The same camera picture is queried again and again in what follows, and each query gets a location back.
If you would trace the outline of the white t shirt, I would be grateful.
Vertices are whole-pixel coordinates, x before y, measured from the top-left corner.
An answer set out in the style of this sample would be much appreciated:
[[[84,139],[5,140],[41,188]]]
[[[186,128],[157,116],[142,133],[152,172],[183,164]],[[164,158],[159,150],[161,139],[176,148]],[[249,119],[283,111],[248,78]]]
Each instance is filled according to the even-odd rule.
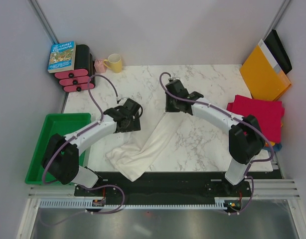
[[[132,132],[128,142],[106,154],[112,166],[134,182],[166,149],[187,114],[167,113],[161,101],[144,107],[141,130]]]

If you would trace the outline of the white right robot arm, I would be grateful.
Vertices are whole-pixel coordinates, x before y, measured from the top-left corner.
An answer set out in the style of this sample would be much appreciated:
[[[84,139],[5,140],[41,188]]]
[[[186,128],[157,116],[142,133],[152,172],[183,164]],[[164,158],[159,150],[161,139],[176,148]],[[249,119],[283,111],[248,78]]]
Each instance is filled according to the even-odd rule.
[[[183,112],[206,120],[228,135],[228,151],[231,162],[222,183],[223,193],[233,196],[240,190],[239,183],[245,178],[251,160],[265,146],[259,122],[255,116],[247,117],[231,113],[213,105],[204,95],[189,93],[182,82],[170,78],[165,86],[165,111]]]

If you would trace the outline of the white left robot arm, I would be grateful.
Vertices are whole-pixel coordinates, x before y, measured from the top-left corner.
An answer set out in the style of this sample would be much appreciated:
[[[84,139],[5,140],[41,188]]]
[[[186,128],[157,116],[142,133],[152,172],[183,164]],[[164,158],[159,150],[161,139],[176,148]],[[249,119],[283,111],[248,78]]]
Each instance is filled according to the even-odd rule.
[[[115,134],[141,130],[140,117],[143,107],[128,98],[123,105],[105,110],[101,117],[85,127],[65,136],[54,134],[48,142],[41,165],[46,174],[66,185],[74,183],[86,189],[92,196],[101,194],[103,184],[93,170],[79,165],[79,157],[102,138]]]

